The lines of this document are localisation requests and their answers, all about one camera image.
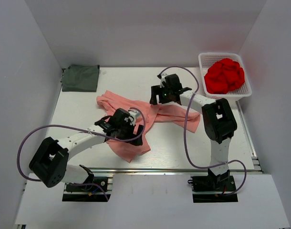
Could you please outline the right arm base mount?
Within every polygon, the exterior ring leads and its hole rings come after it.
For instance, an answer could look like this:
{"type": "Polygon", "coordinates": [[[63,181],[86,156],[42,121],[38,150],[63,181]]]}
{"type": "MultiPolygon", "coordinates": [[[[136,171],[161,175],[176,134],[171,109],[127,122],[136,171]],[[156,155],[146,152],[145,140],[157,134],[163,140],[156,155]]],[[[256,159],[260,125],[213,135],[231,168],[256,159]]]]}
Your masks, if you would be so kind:
{"type": "Polygon", "coordinates": [[[193,203],[234,203],[238,202],[233,176],[220,182],[217,186],[209,176],[193,176],[187,183],[192,188],[193,203]]]}

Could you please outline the pink t shirt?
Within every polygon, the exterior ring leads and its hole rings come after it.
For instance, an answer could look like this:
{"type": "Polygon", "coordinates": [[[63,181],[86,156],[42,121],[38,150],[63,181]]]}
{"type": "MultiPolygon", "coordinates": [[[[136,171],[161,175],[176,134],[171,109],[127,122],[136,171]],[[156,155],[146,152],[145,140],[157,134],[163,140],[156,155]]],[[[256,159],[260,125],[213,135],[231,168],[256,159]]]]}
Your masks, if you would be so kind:
{"type": "Polygon", "coordinates": [[[184,127],[186,110],[177,105],[151,105],[147,102],[124,98],[110,91],[97,96],[96,101],[98,106],[104,109],[107,115],[113,115],[118,108],[128,110],[131,107],[135,107],[145,116],[145,131],[142,135],[143,144],[141,146],[134,146],[114,140],[107,141],[112,151],[127,162],[131,162],[136,156],[143,155],[151,150],[146,140],[146,133],[154,123],[172,122],[184,127]]]}

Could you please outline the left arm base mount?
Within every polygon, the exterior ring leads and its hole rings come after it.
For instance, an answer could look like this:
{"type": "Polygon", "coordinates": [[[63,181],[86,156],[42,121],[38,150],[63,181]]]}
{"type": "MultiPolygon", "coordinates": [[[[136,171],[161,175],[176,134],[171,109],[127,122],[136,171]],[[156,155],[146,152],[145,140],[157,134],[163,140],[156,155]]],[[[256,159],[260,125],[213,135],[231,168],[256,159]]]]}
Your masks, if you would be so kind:
{"type": "Polygon", "coordinates": [[[63,202],[107,202],[112,193],[113,177],[111,175],[95,175],[96,185],[73,186],[65,185],[62,195],[63,202]]]}

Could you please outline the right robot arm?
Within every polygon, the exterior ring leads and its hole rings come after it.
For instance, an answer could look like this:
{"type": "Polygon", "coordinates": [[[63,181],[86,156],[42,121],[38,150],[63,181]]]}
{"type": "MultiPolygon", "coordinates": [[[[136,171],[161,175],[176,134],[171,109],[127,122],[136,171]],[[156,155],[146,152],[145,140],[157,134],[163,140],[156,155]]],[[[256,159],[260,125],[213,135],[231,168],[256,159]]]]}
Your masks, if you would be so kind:
{"type": "Polygon", "coordinates": [[[208,184],[220,190],[230,175],[228,166],[229,145],[237,122],[229,102],[225,98],[211,99],[183,87],[177,74],[157,76],[160,84],[151,87],[150,104],[175,102],[199,112],[203,117],[205,132],[211,143],[211,160],[208,168],[208,184]]]}

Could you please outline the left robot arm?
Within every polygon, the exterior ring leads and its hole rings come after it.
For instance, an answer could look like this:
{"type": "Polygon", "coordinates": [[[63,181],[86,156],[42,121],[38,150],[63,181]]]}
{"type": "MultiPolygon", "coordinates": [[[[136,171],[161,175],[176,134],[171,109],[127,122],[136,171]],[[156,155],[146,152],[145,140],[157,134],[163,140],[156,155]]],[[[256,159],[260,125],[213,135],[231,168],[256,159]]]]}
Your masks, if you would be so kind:
{"type": "Polygon", "coordinates": [[[31,159],[29,168],[48,188],[63,182],[89,190],[96,185],[94,174],[84,165],[70,165],[69,160],[107,140],[141,146],[145,124],[137,124],[138,118],[144,119],[144,115],[137,108],[128,111],[118,108],[113,115],[101,118],[88,129],[77,129],[72,136],[47,137],[31,159]]]}

